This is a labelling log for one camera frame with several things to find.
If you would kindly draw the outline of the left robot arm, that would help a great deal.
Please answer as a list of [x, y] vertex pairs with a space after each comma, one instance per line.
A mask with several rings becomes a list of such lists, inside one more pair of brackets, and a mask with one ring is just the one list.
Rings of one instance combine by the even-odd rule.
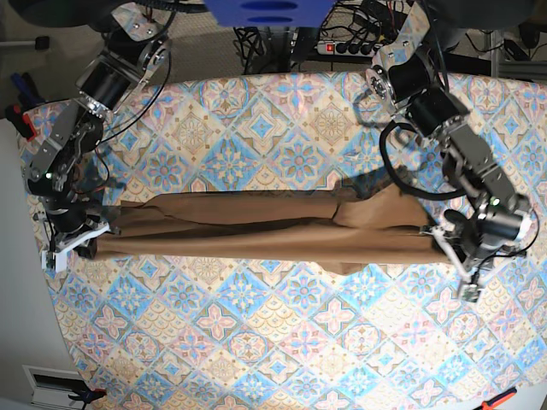
[[[426, 2], [414, 2], [395, 41], [374, 56], [366, 80], [391, 116], [380, 134], [379, 151], [397, 187], [429, 201], [465, 196], [473, 207], [471, 218], [446, 211], [454, 231], [439, 226], [426, 229], [459, 273], [476, 280], [495, 258], [525, 255], [516, 245], [537, 215], [528, 197], [515, 190], [488, 143], [468, 124], [467, 107], [450, 93], [443, 49]], [[386, 139], [395, 128], [438, 143], [442, 173], [453, 191], [427, 192], [398, 177], [386, 149]]]

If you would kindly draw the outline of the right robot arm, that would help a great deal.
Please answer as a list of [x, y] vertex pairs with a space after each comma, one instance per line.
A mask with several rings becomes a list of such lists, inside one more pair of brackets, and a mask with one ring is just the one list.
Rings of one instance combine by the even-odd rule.
[[89, 26], [105, 36], [104, 46], [78, 79], [78, 96], [59, 114], [24, 172], [27, 191], [44, 207], [35, 218], [50, 236], [42, 252], [57, 267], [73, 249], [88, 251], [109, 223], [82, 201], [74, 177], [82, 157], [103, 141], [104, 122], [141, 91], [167, 59], [168, 28], [144, 15], [147, 1], [25, 1], [17, 13], [37, 26]]

